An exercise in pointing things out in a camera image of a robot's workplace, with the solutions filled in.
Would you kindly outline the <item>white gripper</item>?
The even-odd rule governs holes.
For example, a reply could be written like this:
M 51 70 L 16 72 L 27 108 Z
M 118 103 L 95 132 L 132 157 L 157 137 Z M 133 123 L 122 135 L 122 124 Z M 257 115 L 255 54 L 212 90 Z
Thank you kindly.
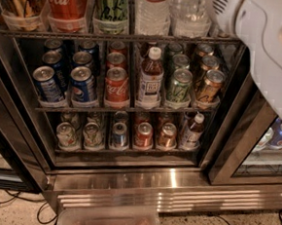
M 242 5 L 245 0 L 205 0 L 208 16 L 230 36 L 238 35 L 238 25 L 245 17 Z

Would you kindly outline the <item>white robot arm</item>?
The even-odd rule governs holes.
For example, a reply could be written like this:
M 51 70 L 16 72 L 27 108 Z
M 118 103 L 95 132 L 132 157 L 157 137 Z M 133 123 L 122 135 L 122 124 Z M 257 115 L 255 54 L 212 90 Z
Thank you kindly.
M 205 8 L 249 48 L 250 74 L 282 119 L 282 0 L 205 0 Z

